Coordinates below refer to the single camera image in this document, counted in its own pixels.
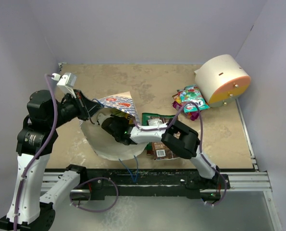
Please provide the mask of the blue checkered paper bag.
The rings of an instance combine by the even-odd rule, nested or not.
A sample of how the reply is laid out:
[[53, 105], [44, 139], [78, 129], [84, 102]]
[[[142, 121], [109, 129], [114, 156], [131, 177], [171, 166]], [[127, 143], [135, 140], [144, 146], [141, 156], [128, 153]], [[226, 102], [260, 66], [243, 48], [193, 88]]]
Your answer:
[[118, 143], [112, 135], [107, 133], [97, 123], [99, 113], [112, 115], [111, 109], [115, 108], [132, 115], [134, 117], [133, 120], [136, 120], [136, 122], [140, 124], [139, 115], [130, 92], [117, 93], [100, 99], [93, 99], [93, 101], [100, 103], [102, 109], [92, 117], [91, 122], [81, 120], [79, 124], [95, 154], [110, 161], [125, 161], [134, 159], [140, 155], [147, 146], [146, 142], [131, 145]]

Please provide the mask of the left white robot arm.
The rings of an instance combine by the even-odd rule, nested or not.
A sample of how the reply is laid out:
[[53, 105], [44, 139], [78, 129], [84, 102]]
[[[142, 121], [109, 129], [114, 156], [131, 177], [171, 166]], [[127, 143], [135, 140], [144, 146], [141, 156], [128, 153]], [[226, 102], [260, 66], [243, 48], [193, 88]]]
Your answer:
[[58, 203], [76, 187], [88, 182], [87, 169], [69, 165], [61, 179], [44, 195], [41, 186], [46, 165], [58, 138], [56, 129], [74, 118], [86, 121], [102, 106], [86, 98], [80, 90], [67, 93], [61, 102], [51, 90], [34, 92], [27, 103], [28, 115], [17, 136], [18, 171], [11, 207], [0, 218], [5, 231], [47, 231], [55, 218]]

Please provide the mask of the teal Fox's mint packet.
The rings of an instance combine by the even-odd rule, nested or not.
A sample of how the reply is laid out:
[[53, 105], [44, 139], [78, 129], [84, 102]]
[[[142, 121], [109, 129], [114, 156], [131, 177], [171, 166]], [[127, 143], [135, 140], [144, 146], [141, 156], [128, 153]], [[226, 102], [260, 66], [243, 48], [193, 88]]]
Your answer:
[[195, 105], [198, 106], [200, 111], [210, 108], [197, 85], [186, 86], [183, 90], [178, 90], [177, 94], [179, 94], [182, 104], [191, 102], [184, 107], [185, 113], [197, 112]]

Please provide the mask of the yellow M&M's packet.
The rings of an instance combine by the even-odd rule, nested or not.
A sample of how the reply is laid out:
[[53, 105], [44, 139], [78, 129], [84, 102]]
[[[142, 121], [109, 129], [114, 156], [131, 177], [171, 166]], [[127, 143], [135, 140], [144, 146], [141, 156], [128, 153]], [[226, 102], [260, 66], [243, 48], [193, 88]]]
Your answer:
[[128, 121], [133, 121], [134, 117], [130, 114], [125, 114], [125, 118], [128, 120]]

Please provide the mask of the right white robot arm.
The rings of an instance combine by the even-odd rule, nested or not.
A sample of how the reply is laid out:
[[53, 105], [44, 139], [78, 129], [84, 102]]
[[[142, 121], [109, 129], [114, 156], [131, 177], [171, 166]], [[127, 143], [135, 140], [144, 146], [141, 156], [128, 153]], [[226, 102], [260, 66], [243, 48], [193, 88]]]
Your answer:
[[207, 188], [214, 188], [220, 182], [216, 164], [212, 163], [202, 150], [202, 138], [199, 138], [194, 129], [177, 119], [170, 119], [166, 124], [142, 126], [130, 124], [124, 117], [101, 113], [98, 123], [116, 142], [123, 145], [162, 142], [178, 157], [191, 161]]

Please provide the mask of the yellow candy snack packet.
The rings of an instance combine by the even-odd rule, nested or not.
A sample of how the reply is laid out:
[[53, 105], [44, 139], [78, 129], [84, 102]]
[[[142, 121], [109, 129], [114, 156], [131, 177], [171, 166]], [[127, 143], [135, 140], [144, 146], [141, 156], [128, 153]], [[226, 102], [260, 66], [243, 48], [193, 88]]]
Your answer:
[[180, 99], [179, 94], [173, 95], [172, 98], [173, 98], [174, 101], [177, 102], [178, 104], [182, 104], [182, 101], [181, 101], [181, 99]]

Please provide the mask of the light green snack packet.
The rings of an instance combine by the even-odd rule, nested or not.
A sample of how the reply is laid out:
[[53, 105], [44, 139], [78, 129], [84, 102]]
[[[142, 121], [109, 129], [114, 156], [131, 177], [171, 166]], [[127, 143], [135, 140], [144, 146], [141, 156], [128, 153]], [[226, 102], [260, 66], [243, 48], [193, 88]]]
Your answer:
[[123, 111], [117, 110], [115, 108], [111, 109], [111, 114], [113, 116], [118, 116], [118, 117], [124, 117], [124, 118], [128, 118], [128, 113], [125, 113]]

